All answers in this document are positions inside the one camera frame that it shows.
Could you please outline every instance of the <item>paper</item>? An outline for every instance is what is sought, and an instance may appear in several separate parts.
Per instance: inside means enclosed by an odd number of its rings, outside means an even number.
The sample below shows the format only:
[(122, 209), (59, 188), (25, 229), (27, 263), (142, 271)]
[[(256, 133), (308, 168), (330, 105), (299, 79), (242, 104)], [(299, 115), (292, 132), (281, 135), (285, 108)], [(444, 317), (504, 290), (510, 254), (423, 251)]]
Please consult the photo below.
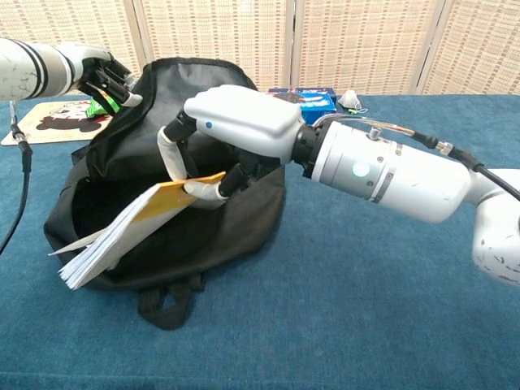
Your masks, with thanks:
[[(36, 104), (19, 122), (29, 144), (90, 141), (106, 128), (112, 117), (87, 118), (90, 101), (45, 102)], [(2, 145), (18, 145), (11, 132)]]
[[(224, 172), (193, 179), (217, 183)], [(187, 180), (156, 184), (130, 203), (105, 229), (82, 238), (52, 254), (82, 248), (59, 270), (71, 289), (82, 287), (105, 270), (110, 270), (132, 248), (159, 229), (197, 199), (183, 190)]]

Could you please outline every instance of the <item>beige folding screen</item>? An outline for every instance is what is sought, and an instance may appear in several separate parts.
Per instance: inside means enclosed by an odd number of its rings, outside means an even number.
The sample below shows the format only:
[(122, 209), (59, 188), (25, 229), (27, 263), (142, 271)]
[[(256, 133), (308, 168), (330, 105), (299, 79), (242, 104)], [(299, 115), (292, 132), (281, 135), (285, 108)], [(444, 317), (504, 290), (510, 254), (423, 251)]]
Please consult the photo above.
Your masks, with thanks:
[(56, 44), (105, 46), (136, 73), (141, 70), (123, 0), (2, 0), (0, 37)]
[(436, 0), (296, 0), (292, 84), (408, 93)]
[(260, 90), (288, 86), (292, 0), (141, 0), (141, 4), (141, 35), (149, 41), (153, 59), (225, 59), (239, 65)]
[(0, 0), (0, 36), (98, 44), (137, 75), (226, 59), (262, 91), (520, 92), (519, 0)]
[(520, 2), (455, 0), (419, 92), (520, 93)]

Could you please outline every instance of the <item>green object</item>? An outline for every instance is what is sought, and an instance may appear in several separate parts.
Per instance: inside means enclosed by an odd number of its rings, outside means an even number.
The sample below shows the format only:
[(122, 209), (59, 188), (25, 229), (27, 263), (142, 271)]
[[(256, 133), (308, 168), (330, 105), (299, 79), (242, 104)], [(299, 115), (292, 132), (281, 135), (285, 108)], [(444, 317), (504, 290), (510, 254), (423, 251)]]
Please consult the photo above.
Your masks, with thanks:
[[(111, 97), (105, 97), (106, 101), (114, 109), (115, 112), (119, 111), (119, 105)], [(90, 106), (87, 109), (87, 118), (95, 118), (99, 115), (107, 115), (106, 110), (96, 102), (93, 98), (90, 99)]]

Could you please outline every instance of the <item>black cable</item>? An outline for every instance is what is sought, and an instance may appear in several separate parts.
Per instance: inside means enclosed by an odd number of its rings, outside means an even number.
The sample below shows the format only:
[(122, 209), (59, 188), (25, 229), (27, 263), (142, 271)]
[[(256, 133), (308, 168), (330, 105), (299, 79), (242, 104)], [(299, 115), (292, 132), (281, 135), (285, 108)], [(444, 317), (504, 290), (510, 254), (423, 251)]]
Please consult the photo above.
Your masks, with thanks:
[[(435, 149), (440, 142), (437, 138), (421, 134), (420, 132), (415, 132), (415, 134), (411, 138), (425, 145), (428, 149)], [(499, 176), (495, 175), (493, 172), (489, 171), (484, 166), (484, 164), (482, 164), (471, 153), (468, 153), (465, 150), (458, 149), (457, 147), (453, 146), (450, 152), (448, 153), (448, 156), (456, 159), (458, 162), (462, 163), (466, 168), (471, 169), (474, 172), (480, 173), (482, 176), (488, 178), (490, 181), (492, 181), (493, 183), (501, 187), (504, 191), (506, 191), (511, 196), (520, 201), (520, 192), (515, 187), (507, 183), (505, 180), (501, 179)]]
[(507, 193), (511, 194), (513, 197), (518, 199), (520, 201), (520, 192), (513, 187), (511, 184), (507, 183), (503, 179), (501, 179), (499, 176), (495, 175), (493, 172), (489, 171), (487, 168), (484, 167), (484, 165), (477, 166), (475, 172), (478, 172), (482, 174), (482, 176), (487, 177), (490, 181), (498, 185), (499, 187), (502, 187)]
[(4, 249), (7, 247), (7, 244), (9, 244), (9, 241), (13, 237), (13, 234), (15, 234), (15, 230), (18, 227), (20, 220), (22, 219), (22, 215), (24, 214), (25, 204), (27, 203), (27, 196), (28, 196), (28, 189), (29, 189), (29, 176), (30, 176), (29, 172), (24, 173), (24, 186), (22, 188), (22, 197), (19, 202), (18, 213), (16, 214), (15, 221), (11, 225), (11, 229), (7, 233), (6, 238), (3, 240), (2, 245), (0, 245), (0, 255), (2, 255)]
[(22, 172), (24, 173), (24, 185), (22, 186), (22, 196), (19, 201), (18, 212), (16, 213), (15, 220), (11, 225), (11, 229), (4, 238), (3, 242), (0, 244), (0, 255), (2, 255), (4, 249), (9, 244), (9, 241), (15, 234), (16, 228), (22, 219), (22, 215), (24, 214), (25, 204), (27, 203), (27, 197), (29, 192), (29, 178), (31, 175), (31, 165), (33, 161), (33, 150), (31, 146), (27, 142), (25, 138), (25, 134), (18, 127), (18, 119), (15, 115), (15, 106), (11, 103), (11, 133), (13, 138), (18, 143), (18, 147), (22, 152)]

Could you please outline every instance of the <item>table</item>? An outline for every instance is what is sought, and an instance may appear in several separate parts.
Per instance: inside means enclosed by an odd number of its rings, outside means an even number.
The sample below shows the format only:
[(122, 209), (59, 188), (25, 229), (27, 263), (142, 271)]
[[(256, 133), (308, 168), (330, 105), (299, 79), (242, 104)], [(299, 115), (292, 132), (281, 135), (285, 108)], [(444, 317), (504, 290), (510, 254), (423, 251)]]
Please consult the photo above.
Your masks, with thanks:
[[(519, 96), (360, 100), (372, 118), (450, 140), (490, 167), (520, 167)], [(21, 102), (19, 117), (37, 102)], [(3, 103), (2, 137), (8, 115)], [(162, 331), (138, 316), (134, 292), (73, 292), (47, 256), (42, 224), (82, 145), (33, 147), (27, 210), (0, 258), (1, 389), (520, 386), (520, 289), (473, 264), (472, 206), (428, 224), (291, 165), (267, 245), (211, 271), (184, 327)], [(19, 150), (0, 147), (0, 162), (3, 236), (19, 202)]]

